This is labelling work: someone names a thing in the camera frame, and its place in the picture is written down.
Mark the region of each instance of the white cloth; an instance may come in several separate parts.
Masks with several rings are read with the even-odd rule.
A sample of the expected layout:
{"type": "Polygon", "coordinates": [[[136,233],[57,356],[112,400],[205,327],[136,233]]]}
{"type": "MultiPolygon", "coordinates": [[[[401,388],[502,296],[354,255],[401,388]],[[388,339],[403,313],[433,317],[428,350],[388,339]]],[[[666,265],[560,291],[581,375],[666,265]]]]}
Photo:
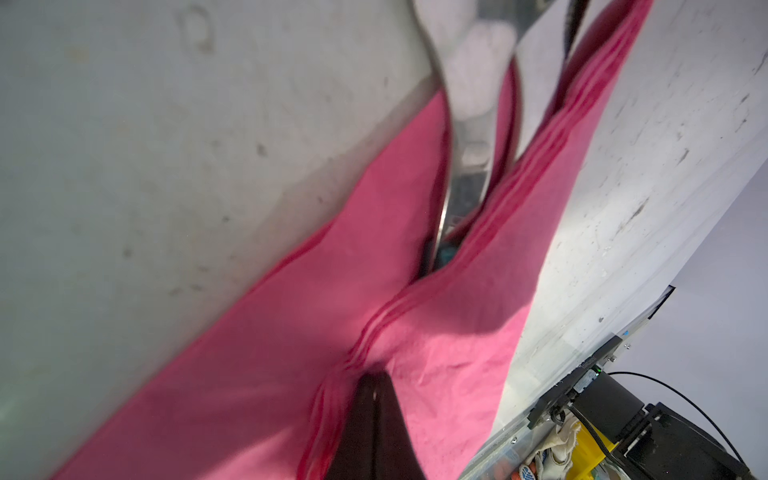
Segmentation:
{"type": "Polygon", "coordinates": [[[576,434],[581,430],[581,423],[568,413],[560,428],[555,427],[549,435],[525,459],[528,465],[536,461],[536,477],[538,480],[564,480],[565,474],[571,469],[571,453],[576,447],[576,434]]]}

